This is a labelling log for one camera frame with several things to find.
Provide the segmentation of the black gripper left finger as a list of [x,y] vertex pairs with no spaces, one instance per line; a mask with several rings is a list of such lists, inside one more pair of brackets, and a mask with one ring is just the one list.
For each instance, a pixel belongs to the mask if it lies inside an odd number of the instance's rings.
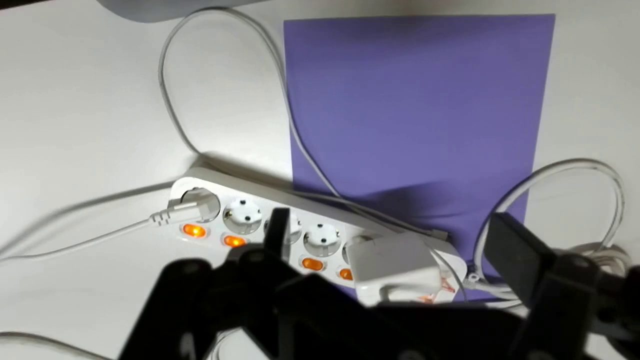
[[289,251],[289,210],[288,208],[274,208],[267,220],[263,247],[280,257],[285,259]]

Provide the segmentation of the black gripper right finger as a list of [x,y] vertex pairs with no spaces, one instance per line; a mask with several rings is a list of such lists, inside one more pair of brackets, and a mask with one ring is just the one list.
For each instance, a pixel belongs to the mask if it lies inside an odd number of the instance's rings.
[[513,215],[491,214],[483,257],[494,266],[509,290],[530,305],[543,272],[549,269],[556,259],[556,251]]

